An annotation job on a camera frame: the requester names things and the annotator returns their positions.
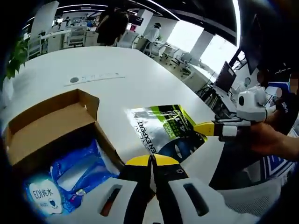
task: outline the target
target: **person in white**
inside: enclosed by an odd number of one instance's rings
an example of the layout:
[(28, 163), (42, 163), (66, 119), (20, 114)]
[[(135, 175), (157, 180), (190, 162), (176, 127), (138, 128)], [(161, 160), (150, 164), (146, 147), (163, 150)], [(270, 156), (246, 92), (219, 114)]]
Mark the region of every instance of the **person in white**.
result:
[(159, 37), (160, 29), (161, 24), (157, 22), (155, 23), (154, 27), (144, 36), (146, 40), (143, 46), (140, 48), (141, 52), (144, 52), (145, 49), (149, 48), (151, 43), (155, 42), (155, 40)]

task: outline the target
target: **ceiling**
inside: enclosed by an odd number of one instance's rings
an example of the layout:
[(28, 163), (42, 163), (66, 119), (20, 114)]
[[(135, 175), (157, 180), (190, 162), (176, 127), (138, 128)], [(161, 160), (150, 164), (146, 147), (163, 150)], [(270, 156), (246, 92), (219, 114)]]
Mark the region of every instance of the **ceiling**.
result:
[[(181, 19), (196, 25), (205, 27), (209, 32), (219, 34), (230, 42), (236, 42), (235, 11), (232, 0), (154, 0), (168, 10), (153, 3), (153, 0), (58, 0), (59, 6), (96, 4), (125, 5), (132, 11), (138, 12), (141, 9), (152, 11), (156, 16), (169, 19)], [(103, 6), (89, 6), (91, 9), (105, 10)], [(61, 8), (57, 15), (63, 11), (81, 9), (80, 6)]]

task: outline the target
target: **box flap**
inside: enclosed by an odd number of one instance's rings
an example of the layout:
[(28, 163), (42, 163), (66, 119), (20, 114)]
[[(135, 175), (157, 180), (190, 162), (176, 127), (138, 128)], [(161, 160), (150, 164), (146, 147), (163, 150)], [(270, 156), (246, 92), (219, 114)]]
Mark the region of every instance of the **box flap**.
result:
[(15, 117), (6, 130), (12, 165), (53, 140), (97, 119), (99, 99), (73, 90), (47, 99)]

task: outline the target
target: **white pillar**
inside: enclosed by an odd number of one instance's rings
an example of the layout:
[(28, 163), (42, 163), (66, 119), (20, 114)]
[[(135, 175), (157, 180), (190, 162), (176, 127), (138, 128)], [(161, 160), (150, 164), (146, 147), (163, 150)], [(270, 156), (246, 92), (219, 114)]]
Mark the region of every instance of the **white pillar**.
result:
[(204, 51), (206, 50), (207, 46), (211, 42), (212, 38), (214, 37), (213, 34), (202, 31), (201, 35), (199, 36), (198, 40), (196, 41), (194, 47), (190, 51), (190, 54), (193, 56), (195, 60), (199, 60)]
[(58, 1), (53, 1), (43, 5), (37, 11), (32, 24), (30, 38), (37, 37), (43, 31), (46, 33), (50, 31), (58, 5)]
[(138, 11), (137, 16), (143, 18), (143, 22), (141, 26), (137, 26), (135, 32), (139, 33), (140, 35), (144, 34), (146, 27), (148, 26), (153, 13), (146, 9), (141, 9)]

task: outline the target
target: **cardboard box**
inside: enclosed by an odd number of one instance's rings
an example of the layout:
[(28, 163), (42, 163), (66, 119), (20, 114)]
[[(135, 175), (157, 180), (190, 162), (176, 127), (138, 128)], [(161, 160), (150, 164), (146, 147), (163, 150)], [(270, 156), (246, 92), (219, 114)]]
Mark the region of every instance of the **cardboard box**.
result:
[(92, 137), (121, 170), (124, 163), (97, 122), (98, 107), (97, 97), (76, 89), (36, 104), (11, 120), (4, 141), (17, 176), (23, 179), (49, 167), (72, 146)]

